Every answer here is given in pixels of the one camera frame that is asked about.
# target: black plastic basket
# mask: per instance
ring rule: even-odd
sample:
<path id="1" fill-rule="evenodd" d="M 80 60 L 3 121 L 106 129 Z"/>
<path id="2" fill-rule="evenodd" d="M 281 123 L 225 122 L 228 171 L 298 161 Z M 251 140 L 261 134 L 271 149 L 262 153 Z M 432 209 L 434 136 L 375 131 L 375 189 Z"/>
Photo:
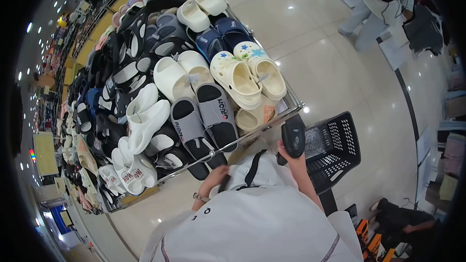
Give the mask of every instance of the black plastic basket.
<path id="1" fill-rule="evenodd" d="M 332 188 L 348 171 L 361 163 L 358 136 L 349 112 L 306 128 L 320 139 L 323 153 L 306 155 L 306 168 L 318 195 Z"/>

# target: white pants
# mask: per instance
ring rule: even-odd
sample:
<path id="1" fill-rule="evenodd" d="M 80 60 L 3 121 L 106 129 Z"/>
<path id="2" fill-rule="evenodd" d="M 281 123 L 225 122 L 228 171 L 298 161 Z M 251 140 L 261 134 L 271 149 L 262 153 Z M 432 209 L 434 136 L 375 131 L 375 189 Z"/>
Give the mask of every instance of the white pants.
<path id="1" fill-rule="evenodd" d="M 373 44 L 381 32 L 389 27 L 385 25 L 383 19 L 378 18 L 366 6 L 364 1 L 359 1 L 353 9 L 353 12 L 348 19 L 342 23 L 339 28 L 344 32 L 351 33 L 363 20 L 367 20 L 366 24 L 359 31 L 358 39 L 354 47 L 359 52 L 364 52 Z"/>

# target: barcode scanner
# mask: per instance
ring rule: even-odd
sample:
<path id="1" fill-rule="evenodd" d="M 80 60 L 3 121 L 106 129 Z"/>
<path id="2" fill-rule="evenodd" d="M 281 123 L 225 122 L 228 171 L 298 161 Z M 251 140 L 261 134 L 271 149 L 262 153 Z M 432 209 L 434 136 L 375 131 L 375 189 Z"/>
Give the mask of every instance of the barcode scanner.
<path id="1" fill-rule="evenodd" d="M 306 127 L 299 114 L 287 119 L 282 125 L 283 147 L 291 158 L 299 158 L 304 153 L 306 145 L 306 136 L 304 135 Z M 277 163 L 284 166 L 287 161 L 280 154 L 277 154 Z"/>

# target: blue star charm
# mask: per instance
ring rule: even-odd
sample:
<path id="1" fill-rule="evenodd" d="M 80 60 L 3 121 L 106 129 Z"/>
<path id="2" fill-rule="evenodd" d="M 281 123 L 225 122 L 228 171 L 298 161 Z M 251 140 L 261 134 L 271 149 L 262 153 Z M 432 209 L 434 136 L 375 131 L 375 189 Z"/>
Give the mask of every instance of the blue star charm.
<path id="1" fill-rule="evenodd" d="M 263 49 L 253 49 L 253 54 L 251 55 L 251 57 L 254 57 L 254 56 L 264 56 L 265 55 L 265 52 Z"/>

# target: tiled floor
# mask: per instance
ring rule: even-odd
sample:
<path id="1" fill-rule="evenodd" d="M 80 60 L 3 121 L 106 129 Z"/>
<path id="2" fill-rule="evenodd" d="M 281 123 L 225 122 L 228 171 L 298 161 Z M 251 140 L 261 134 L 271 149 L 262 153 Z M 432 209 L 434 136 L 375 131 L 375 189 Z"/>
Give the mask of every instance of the tiled floor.
<path id="1" fill-rule="evenodd" d="M 337 26 L 350 14 L 341 0 L 228 0 L 236 15 L 254 29 L 256 38 L 280 64 L 283 75 L 310 112 L 306 125 L 350 111 L 356 125 L 362 162 L 333 188 L 339 209 L 355 203 L 359 216 L 369 218 L 370 205 L 385 196 L 404 205 L 416 194 L 416 143 L 400 84 L 374 45 L 366 53 L 353 48 Z M 446 90 L 444 57 L 428 53 L 400 68 L 409 85 L 419 133 L 435 132 Z M 150 233 L 164 220 L 192 205 L 200 185 L 184 173 L 166 182 L 161 192 L 113 213 L 120 234 L 140 255 Z"/>

